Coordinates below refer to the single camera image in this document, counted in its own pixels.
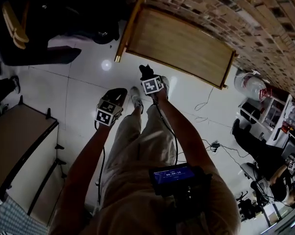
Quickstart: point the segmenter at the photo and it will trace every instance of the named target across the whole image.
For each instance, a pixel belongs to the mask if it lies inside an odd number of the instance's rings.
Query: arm
[[[171,125],[182,150],[185,154],[187,162],[191,166],[213,167],[202,139],[195,127],[167,100],[165,90],[161,90],[157,94],[160,108],[166,115],[166,118]]]
[[[68,173],[50,234],[77,234],[83,225],[84,201],[111,127],[99,125]]]
[[[168,102],[166,93],[163,92],[165,90],[157,94],[159,106],[175,132],[187,162],[191,166],[200,166],[204,172],[213,175],[205,212],[210,234],[238,234],[240,216],[234,196],[218,174],[195,127]]]
[[[287,169],[287,166],[284,164],[282,165],[270,178],[270,185],[274,185],[276,183],[276,180],[280,178],[280,176],[284,173],[284,171]]]

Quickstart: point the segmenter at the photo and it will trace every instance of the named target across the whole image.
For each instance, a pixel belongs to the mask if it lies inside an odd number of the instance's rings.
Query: red object
[[[271,88],[265,88],[265,89],[260,90],[260,100],[263,97],[271,97],[271,95],[272,95],[272,89]]]
[[[288,133],[290,128],[291,128],[291,126],[289,124],[287,124],[285,121],[283,121],[283,125],[281,126],[281,130],[284,133]]]

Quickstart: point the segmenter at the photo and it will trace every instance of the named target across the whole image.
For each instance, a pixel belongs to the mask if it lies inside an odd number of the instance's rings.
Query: white tile floor
[[[233,85],[236,68],[231,68],[226,80],[225,84],[229,88],[227,90],[214,88],[208,103],[196,111],[195,107],[198,104],[207,102],[212,86],[180,71],[127,53],[122,56],[120,63],[114,63],[118,47],[116,41],[107,45],[97,45],[93,42],[73,43],[57,39],[51,41],[50,45],[75,46],[82,49],[82,52],[68,65],[3,67],[2,77],[9,77],[12,73],[17,74],[20,78],[24,102],[44,113],[51,108],[52,116],[60,122],[58,142],[65,149],[59,151],[59,156],[68,163],[68,166],[64,168],[65,171],[68,171],[94,134],[96,105],[108,89],[121,87],[129,90],[136,85],[143,93],[140,86],[139,65],[141,64],[149,64],[156,74],[165,75],[169,79],[170,102],[196,127],[203,139],[210,143],[218,140],[224,146],[238,149],[241,156],[246,155],[230,133],[232,123],[238,116],[238,105],[244,99]],[[146,111],[151,104],[151,98],[143,95],[143,99]],[[18,100],[19,95],[13,92],[4,100],[4,103],[9,103],[12,107]],[[133,110],[129,96],[123,108],[124,114],[119,122]],[[144,127],[148,120],[146,112],[143,113],[142,120]],[[113,127],[105,144],[107,154],[113,144],[117,127],[118,123]],[[228,152],[239,164],[252,161],[250,156],[243,159],[234,150],[228,150]],[[209,154],[234,194],[249,188],[249,180],[244,177],[239,166],[222,148],[219,148],[217,153],[209,151]],[[179,160],[184,160],[183,154],[179,155]],[[96,205],[97,202],[95,181],[98,179],[100,165],[101,160],[86,198],[86,202],[90,205]]]

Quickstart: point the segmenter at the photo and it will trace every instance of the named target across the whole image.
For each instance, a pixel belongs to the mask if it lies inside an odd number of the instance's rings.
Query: plaid fabric
[[[0,230],[13,235],[46,235],[48,228],[26,214],[10,197],[0,206]]]

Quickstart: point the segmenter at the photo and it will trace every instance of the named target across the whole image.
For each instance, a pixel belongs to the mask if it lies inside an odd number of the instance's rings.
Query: wooden board
[[[192,74],[222,88],[235,52],[199,28],[144,8],[126,52]]]

